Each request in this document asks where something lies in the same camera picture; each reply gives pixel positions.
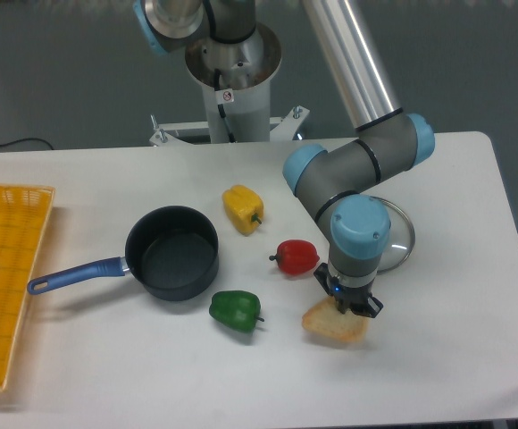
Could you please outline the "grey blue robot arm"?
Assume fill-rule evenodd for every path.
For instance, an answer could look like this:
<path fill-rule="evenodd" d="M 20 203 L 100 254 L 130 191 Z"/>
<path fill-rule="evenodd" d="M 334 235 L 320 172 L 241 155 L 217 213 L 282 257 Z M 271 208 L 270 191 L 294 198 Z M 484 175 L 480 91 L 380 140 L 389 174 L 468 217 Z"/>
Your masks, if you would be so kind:
<path fill-rule="evenodd" d="M 307 1 L 305 11 L 356 131 L 328 151 L 312 144 L 293 152 L 284 178 L 329 242 L 315 271 L 340 312 L 376 316 L 372 284 L 389 239 L 385 206 L 367 190 L 430 157 L 435 137 L 418 114 L 403 111 L 353 1 Z M 252 1 L 137 1 L 148 45 L 165 55 L 181 49 L 202 89 L 213 143 L 289 139 L 298 114 L 277 126 L 270 83 L 280 68 L 277 36 L 256 18 Z"/>

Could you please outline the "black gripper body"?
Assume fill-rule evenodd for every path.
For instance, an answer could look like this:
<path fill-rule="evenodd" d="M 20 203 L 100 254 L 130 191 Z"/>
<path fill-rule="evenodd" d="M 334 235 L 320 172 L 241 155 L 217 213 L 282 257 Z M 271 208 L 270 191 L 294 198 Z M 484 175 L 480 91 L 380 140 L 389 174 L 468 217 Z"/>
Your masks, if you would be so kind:
<path fill-rule="evenodd" d="M 366 297 L 372 296 L 375 272 L 354 277 L 341 273 L 331 263 L 322 263 L 313 275 L 329 296 L 332 296 L 336 302 L 338 299 L 349 300 L 352 303 L 351 308 L 362 303 Z"/>

